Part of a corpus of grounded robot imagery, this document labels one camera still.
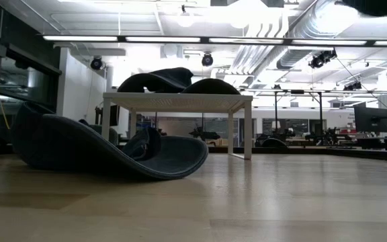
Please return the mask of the navy baseball cap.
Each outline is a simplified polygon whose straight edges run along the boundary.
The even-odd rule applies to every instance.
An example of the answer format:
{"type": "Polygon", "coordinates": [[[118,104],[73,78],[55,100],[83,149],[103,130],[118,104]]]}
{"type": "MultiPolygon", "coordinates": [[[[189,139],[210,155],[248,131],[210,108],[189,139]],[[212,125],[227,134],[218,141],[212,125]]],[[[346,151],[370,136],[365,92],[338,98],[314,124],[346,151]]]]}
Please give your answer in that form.
{"type": "Polygon", "coordinates": [[[58,116],[32,102],[21,105],[11,135],[22,161],[48,171],[172,180],[194,173],[208,156],[205,142],[162,136],[154,128],[145,128],[119,148],[94,126],[58,116]]]}
{"type": "Polygon", "coordinates": [[[179,93],[191,85],[193,73],[184,67],[139,73],[127,78],[117,92],[179,93]]]}

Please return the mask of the dark teal baseball cap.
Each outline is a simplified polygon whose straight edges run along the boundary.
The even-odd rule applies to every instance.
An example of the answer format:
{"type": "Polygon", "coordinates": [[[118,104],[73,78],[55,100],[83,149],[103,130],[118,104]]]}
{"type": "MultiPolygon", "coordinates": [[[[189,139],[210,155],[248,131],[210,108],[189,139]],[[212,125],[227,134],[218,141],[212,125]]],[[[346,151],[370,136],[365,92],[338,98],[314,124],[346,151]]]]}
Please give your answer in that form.
{"type": "Polygon", "coordinates": [[[342,2],[365,15],[387,16],[387,0],[342,0],[342,2]]]}

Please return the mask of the white perforated metal shelf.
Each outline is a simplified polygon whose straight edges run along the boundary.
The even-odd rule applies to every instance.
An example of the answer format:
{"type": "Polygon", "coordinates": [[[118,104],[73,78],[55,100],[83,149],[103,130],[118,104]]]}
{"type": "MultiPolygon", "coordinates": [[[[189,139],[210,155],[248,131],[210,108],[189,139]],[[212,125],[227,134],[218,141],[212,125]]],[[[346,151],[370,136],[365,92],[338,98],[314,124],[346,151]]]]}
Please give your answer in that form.
{"type": "Polygon", "coordinates": [[[228,114],[228,154],[244,160],[252,157],[252,101],[249,95],[195,94],[195,93],[121,93],[103,94],[101,135],[110,138],[110,108],[116,104],[132,113],[130,127],[136,127],[137,112],[183,112],[228,114]],[[244,154],[234,153],[233,116],[244,110],[244,154]]]}

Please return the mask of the black computer monitor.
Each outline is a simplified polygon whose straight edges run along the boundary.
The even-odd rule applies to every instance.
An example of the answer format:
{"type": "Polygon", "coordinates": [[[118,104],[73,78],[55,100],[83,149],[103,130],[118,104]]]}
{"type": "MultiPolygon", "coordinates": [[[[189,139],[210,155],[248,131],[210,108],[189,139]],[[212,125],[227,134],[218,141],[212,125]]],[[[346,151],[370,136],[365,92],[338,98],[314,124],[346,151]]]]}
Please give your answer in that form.
{"type": "MultiPolygon", "coordinates": [[[[110,126],[117,126],[119,120],[120,107],[117,105],[110,106],[110,126]]],[[[102,125],[103,108],[95,108],[95,124],[102,125]]]]}
{"type": "Polygon", "coordinates": [[[358,132],[387,132],[387,109],[354,107],[358,132]]]}

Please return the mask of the long linear light strip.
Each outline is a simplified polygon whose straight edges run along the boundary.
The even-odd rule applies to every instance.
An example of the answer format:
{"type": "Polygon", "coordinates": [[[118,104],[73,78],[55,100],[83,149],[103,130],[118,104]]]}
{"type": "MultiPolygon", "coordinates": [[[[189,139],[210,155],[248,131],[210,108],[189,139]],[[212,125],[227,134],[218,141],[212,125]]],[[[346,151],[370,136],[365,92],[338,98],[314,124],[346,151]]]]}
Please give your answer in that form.
{"type": "Polygon", "coordinates": [[[303,39],[303,38],[247,38],[247,37],[209,37],[209,36],[74,36],[43,35],[51,42],[109,42],[136,44],[217,44],[217,45],[255,45],[255,46],[322,46],[322,47],[361,47],[387,48],[387,40],[355,39],[303,39]]]}

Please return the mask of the black spotlight cluster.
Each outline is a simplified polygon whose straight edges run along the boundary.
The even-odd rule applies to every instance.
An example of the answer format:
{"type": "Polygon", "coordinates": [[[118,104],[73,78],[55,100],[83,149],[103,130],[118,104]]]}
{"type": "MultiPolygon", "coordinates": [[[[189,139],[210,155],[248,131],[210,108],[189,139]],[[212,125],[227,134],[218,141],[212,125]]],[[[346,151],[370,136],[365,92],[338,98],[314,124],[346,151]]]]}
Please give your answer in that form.
{"type": "Polygon", "coordinates": [[[319,69],[334,58],[337,58],[337,52],[335,49],[324,50],[320,54],[314,55],[312,60],[308,63],[308,66],[312,69],[319,69]]]}
{"type": "Polygon", "coordinates": [[[347,84],[344,86],[344,91],[355,91],[362,88],[362,84],[360,81],[354,81],[353,83],[347,84]]]}

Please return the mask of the dark glass partition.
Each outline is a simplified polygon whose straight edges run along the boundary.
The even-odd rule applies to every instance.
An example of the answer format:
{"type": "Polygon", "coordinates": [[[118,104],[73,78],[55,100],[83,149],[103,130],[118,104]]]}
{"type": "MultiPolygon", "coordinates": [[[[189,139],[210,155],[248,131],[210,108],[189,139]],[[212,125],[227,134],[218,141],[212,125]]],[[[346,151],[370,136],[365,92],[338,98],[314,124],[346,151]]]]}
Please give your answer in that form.
{"type": "Polygon", "coordinates": [[[26,0],[0,0],[0,145],[24,101],[56,108],[60,50],[19,18],[26,0]]]}

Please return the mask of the black metal gantry frame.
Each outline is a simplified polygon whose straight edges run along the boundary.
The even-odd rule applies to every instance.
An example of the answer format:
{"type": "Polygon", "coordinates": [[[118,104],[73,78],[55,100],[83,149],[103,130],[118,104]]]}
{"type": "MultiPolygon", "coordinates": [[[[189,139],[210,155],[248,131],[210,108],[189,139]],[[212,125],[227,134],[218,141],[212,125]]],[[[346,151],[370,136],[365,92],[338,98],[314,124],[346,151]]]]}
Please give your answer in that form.
{"type": "Polygon", "coordinates": [[[304,95],[308,94],[314,101],[319,104],[319,120],[320,120],[320,129],[319,134],[323,134],[323,92],[322,91],[314,91],[314,90],[303,90],[303,89],[282,89],[280,91],[274,90],[274,114],[275,114],[275,131],[278,131],[278,101],[285,96],[286,94],[292,95],[304,95]]]}

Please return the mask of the black metal table frame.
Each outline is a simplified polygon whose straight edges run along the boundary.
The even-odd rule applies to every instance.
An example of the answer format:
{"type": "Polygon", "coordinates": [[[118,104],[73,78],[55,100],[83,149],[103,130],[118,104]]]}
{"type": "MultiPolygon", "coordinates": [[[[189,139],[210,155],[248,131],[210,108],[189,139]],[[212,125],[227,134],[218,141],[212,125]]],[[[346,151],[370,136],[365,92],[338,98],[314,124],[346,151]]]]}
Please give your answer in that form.
{"type": "Polygon", "coordinates": [[[363,149],[332,149],[332,148],[252,148],[252,154],[279,154],[279,155],[333,155],[342,157],[355,157],[361,159],[376,159],[387,161],[387,151],[363,149]]]}

